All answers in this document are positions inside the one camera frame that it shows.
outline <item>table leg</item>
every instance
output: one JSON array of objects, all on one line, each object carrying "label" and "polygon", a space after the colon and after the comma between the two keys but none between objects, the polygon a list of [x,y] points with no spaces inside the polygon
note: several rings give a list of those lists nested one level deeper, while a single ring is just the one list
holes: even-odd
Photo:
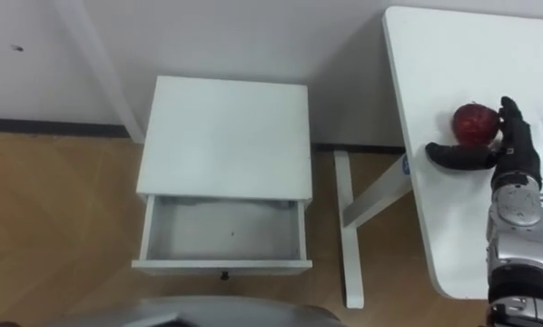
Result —
[{"label": "table leg", "polygon": [[403,155],[356,200],[352,194],[350,158],[347,152],[334,152],[336,186],[341,228],[342,267],[345,304],[349,309],[364,307],[362,270],[356,229],[412,188],[407,157]]},{"label": "table leg", "polygon": [[409,164],[403,155],[344,209],[344,226],[360,227],[411,189]]},{"label": "table leg", "polygon": [[361,309],[364,307],[364,291],[362,290],[362,270],[360,269],[358,237],[355,227],[344,226],[344,209],[354,200],[348,153],[335,151],[334,165],[336,168],[336,186],[340,214],[345,304],[349,309]]}]

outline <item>drawer knob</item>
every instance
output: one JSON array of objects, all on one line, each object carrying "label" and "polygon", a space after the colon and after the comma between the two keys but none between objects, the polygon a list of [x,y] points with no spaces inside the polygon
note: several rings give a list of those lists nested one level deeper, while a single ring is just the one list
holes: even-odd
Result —
[{"label": "drawer knob", "polygon": [[228,272],[221,272],[221,277],[220,277],[220,279],[221,279],[222,281],[224,281],[224,282],[225,282],[225,281],[229,281],[229,273],[228,273]]}]

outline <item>white tabletop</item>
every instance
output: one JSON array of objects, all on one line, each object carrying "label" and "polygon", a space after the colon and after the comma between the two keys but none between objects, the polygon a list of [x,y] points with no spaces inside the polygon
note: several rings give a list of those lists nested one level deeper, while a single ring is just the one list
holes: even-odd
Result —
[{"label": "white tabletop", "polygon": [[137,192],[310,200],[306,86],[159,76]]},{"label": "white tabletop", "polygon": [[449,119],[460,105],[498,109],[509,95],[543,176],[543,20],[391,7],[384,26],[431,280],[450,297],[486,298],[492,171],[439,169],[424,146],[456,143]]}]

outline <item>blue label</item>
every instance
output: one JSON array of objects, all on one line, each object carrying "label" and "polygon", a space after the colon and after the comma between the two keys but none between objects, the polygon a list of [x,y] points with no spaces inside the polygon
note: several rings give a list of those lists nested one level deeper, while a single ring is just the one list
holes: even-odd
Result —
[{"label": "blue label", "polygon": [[404,174],[410,174],[410,169],[409,169],[409,160],[407,159],[407,155],[404,154],[402,156],[402,172]]}]

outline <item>cabinet top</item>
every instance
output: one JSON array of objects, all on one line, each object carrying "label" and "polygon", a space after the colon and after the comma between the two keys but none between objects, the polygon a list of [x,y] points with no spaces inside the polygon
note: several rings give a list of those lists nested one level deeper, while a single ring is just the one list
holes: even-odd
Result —
[{"label": "cabinet top", "polygon": [[311,199],[306,86],[159,76],[137,192]]}]

